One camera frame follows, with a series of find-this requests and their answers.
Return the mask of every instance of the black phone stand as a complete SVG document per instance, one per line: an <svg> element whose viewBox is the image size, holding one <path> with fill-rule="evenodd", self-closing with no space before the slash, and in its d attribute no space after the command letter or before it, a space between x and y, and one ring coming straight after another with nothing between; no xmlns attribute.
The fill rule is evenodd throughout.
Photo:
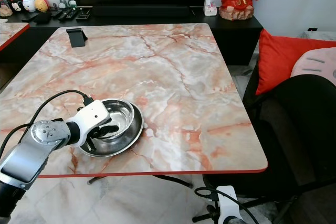
<svg viewBox="0 0 336 224"><path fill-rule="evenodd" d="M67 29L66 31L69 34L71 47L85 46L85 40L87 40L88 37L85 36L82 28L72 28Z"/></svg>

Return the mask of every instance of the red cushion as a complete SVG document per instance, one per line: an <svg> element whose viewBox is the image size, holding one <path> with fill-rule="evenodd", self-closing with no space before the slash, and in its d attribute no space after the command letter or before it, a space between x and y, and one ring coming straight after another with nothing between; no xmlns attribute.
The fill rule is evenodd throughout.
<svg viewBox="0 0 336 224"><path fill-rule="evenodd" d="M265 29L259 41L259 86L265 93L290 78L298 59L310 50L336 47L336 41L275 37Z"/></svg>

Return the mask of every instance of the black cable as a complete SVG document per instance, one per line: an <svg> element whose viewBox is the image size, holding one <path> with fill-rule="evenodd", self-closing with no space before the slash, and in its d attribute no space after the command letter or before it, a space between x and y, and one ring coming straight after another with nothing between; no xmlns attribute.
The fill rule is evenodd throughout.
<svg viewBox="0 0 336 224"><path fill-rule="evenodd" d="M30 123L26 123L26 124L23 124L23 125L20 125L18 127L16 127L15 129L12 129L12 131L6 136L5 140L3 141L2 145L1 145L1 148L0 148L0 158L5 150L5 147L6 147L6 144L8 142L8 140L10 139L10 137L18 130L24 128L24 127L29 127L31 126Z"/></svg>
<svg viewBox="0 0 336 224"><path fill-rule="evenodd" d="M62 91L62 92L59 92L55 95L53 95L52 97L50 97L49 99L47 99L44 103L42 103L42 105L37 109L37 111L35 112L35 114L33 115L31 121L29 122L30 124L33 124L36 117L38 116L38 114L41 112L41 110L43 109L43 107L45 105L47 105L47 103L49 103L51 100L55 99L56 97L59 97L60 95L62 94L66 94L66 93L77 93L77 94L80 94L84 100L89 98L86 94L84 94L83 92L81 91L78 91L78 90L73 90L73 89L70 89L70 90L65 90L65 91ZM28 128L25 130L25 132L23 133L23 135L21 136L20 140L18 143L21 143L21 140L23 138L23 136L28 132Z"/></svg>
<svg viewBox="0 0 336 224"><path fill-rule="evenodd" d="M255 222L255 224L259 224L259 222L257 221L257 219L253 216L253 214L242 204L240 203L238 200L232 198L230 195L227 195L226 193L222 192L222 191L219 191L219 190L216 190L216 189L212 189L212 188L208 188L208 187L200 187L200 188L196 188L195 189L195 194L197 196L200 196L202 198L207 198L209 199L210 197L208 195L203 195L203 194L200 194L198 191L201 191L201 190L208 190L208 191L213 191L215 193L218 193L218 194L221 194L223 195L224 197L227 197L228 199L232 200L234 203L238 204L241 208L243 208L247 213L248 215L250 215L250 217L252 218L252 220Z"/></svg>

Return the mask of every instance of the pillow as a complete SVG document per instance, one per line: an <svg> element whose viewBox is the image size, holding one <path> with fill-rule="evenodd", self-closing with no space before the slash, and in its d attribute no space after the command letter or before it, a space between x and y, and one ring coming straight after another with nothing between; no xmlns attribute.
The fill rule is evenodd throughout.
<svg viewBox="0 0 336 224"><path fill-rule="evenodd" d="M308 51L336 47L336 41L275 37L265 29L259 41L259 86L256 95L270 91L290 78L300 57Z"/></svg>
<svg viewBox="0 0 336 224"><path fill-rule="evenodd" d="M336 86L336 47L306 52L295 63L291 77L300 74L316 74Z"/></svg>

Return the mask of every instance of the tissue box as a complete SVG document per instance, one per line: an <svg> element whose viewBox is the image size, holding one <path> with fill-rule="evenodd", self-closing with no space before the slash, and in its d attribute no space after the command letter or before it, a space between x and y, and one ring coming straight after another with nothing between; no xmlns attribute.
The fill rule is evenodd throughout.
<svg viewBox="0 0 336 224"><path fill-rule="evenodd" d="M213 5L205 5L203 7L205 16L216 16L217 15L217 7Z"/></svg>

